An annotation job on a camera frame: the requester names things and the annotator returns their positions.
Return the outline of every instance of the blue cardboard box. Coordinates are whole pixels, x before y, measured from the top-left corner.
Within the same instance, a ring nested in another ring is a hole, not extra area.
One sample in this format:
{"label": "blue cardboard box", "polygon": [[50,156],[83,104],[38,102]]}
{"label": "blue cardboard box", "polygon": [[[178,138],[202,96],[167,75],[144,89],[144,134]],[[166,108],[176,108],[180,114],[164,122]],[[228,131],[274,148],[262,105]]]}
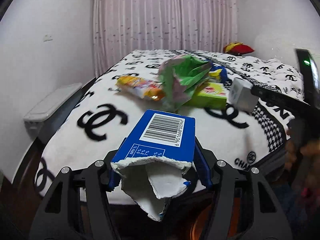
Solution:
{"label": "blue cardboard box", "polygon": [[122,190],[156,221],[190,184],[182,175],[192,165],[195,127],[192,117],[147,110],[111,161]]}

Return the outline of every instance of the green plastic bag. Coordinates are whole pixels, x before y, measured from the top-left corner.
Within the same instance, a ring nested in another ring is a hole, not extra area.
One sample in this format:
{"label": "green plastic bag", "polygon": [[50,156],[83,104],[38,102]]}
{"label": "green plastic bag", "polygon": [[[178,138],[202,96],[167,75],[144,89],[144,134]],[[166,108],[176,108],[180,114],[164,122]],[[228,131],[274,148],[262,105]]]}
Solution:
{"label": "green plastic bag", "polygon": [[209,79],[208,61],[190,55],[180,55],[161,64],[159,78],[166,94],[164,108],[175,112],[189,101],[196,88]]}

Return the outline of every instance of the white blanket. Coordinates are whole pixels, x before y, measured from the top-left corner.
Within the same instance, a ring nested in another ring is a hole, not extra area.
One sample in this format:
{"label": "white blanket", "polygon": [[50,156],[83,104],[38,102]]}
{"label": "white blanket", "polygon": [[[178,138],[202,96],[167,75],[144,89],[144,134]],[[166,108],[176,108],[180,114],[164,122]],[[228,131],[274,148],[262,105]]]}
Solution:
{"label": "white blanket", "polygon": [[[235,77],[267,87],[299,100],[303,99],[300,73],[276,59],[195,50],[135,50],[100,76],[72,110],[71,114],[44,149],[36,175],[36,189],[44,195],[54,176],[64,166],[72,170],[88,167],[118,149],[147,109],[161,109],[159,102],[137,98],[119,91],[116,79],[122,75],[157,80],[159,65],[171,57],[191,54],[227,68],[228,89]],[[179,111],[196,119],[196,136],[203,148],[212,150],[235,168],[245,169],[284,148],[285,129],[291,113],[259,100],[253,113],[238,112],[232,105],[217,111],[184,106]],[[203,188],[200,184],[196,190]],[[134,204],[120,187],[108,193],[111,204]]]}

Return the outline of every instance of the barcode label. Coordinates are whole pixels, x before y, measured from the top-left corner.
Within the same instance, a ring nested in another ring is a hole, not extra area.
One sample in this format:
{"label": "barcode label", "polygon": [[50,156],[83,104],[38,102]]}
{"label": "barcode label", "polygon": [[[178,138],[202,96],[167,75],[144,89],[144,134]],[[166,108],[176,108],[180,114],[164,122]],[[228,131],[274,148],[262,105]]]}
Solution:
{"label": "barcode label", "polygon": [[139,140],[180,147],[184,118],[154,114]]}

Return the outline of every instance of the yellow-green box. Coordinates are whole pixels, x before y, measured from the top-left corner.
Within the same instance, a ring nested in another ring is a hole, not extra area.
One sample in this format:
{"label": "yellow-green box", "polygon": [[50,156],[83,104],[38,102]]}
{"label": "yellow-green box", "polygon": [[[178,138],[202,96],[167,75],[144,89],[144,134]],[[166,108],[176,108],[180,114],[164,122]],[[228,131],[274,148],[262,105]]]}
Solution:
{"label": "yellow-green box", "polygon": [[186,106],[212,109],[225,109],[227,102],[226,92],[221,83],[206,82],[198,87]]}

